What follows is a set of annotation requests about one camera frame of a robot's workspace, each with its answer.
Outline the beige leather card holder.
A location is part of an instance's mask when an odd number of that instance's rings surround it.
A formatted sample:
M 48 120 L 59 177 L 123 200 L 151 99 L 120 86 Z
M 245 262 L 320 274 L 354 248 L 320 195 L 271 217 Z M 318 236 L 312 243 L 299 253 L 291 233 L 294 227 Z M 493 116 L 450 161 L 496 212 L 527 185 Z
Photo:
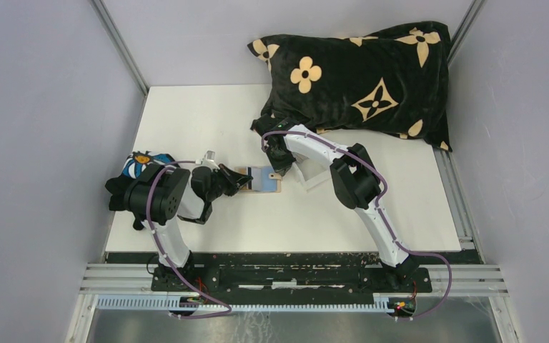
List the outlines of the beige leather card holder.
M 244 193 L 280 193 L 282 177 L 271 166 L 239 166 L 234 169 L 240 174 L 252 177 L 240 191 Z

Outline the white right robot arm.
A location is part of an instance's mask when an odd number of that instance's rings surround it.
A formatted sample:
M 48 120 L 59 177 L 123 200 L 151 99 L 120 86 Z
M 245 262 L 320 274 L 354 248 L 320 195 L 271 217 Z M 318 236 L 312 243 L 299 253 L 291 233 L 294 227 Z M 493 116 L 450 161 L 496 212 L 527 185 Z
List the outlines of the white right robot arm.
M 250 128 L 260 135 L 262 151 L 276 173 L 284 176 L 300 157 L 328 169 L 337 200 L 359 216 L 376 244 L 386 286 L 401 292 L 412 284 L 419 264 L 385 211 L 382 198 L 388 185 L 363 145 L 335 143 L 291 118 L 262 116 Z

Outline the clear plastic card box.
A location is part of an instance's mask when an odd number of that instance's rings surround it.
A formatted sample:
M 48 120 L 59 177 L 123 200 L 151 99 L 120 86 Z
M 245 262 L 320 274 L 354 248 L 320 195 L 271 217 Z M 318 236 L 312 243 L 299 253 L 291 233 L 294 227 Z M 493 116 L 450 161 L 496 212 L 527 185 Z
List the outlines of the clear plastic card box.
M 331 181 L 330 170 L 311 159 L 300 159 L 292 165 L 300 186 L 310 192 L 321 184 Z

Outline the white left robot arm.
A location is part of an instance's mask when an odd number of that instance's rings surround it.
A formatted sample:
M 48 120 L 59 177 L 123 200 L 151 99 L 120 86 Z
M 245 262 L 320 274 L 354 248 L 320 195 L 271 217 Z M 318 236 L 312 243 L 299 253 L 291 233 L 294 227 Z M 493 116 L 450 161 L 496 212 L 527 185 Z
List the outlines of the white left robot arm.
M 118 196 L 122 211 L 134 215 L 134 226 L 149 230 L 159 263 L 171 268 L 169 281 L 179 290 L 191 289 L 196 271 L 188 267 L 192 251 L 184 241 L 179 221 L 205 224 L 213 203 L 232 197 L 253 180 L 223 164 L 197 166 L 192 170 L 152 164 L 131 179 Z

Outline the white credit card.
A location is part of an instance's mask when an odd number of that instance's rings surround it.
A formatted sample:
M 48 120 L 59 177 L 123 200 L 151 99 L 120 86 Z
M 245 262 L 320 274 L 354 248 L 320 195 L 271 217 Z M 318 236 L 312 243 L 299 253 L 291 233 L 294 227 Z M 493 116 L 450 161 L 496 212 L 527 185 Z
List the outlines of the white credit card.
M 277 180 L 270 177 L 274 171 L 271 166 L 249 166 L 247 175 L 251 175 L 253 180 L 247 185 L 251 192 L 272 193 L 277 191 Z

